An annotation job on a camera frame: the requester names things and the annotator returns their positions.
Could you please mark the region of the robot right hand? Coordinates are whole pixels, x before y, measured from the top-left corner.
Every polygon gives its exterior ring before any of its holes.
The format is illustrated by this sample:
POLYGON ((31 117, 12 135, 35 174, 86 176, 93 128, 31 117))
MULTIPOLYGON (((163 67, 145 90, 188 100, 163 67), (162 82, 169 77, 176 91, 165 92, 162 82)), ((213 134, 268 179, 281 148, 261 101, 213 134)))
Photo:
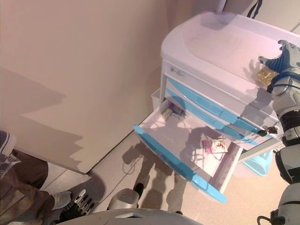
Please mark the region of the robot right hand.
POLYGON ((300 74, 300 48, 286 40, 279 40, 278 43, 281 45, 280 50, 282 51, 280 56, 274 59, 259 56, 259 62, 277 73, 300 74))

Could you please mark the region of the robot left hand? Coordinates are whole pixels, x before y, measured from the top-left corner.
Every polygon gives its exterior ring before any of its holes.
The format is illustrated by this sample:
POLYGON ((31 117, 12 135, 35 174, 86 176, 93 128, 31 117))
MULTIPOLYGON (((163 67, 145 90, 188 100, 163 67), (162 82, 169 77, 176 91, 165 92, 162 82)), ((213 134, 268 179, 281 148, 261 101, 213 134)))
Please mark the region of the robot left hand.
POLYGON ((90 213, 95 203, 93 199, 89 197, 86 189, 80 191, 80 193, 71 201, 61 212, 59 222, 65 222, 78 217, 86 216, 90 213))

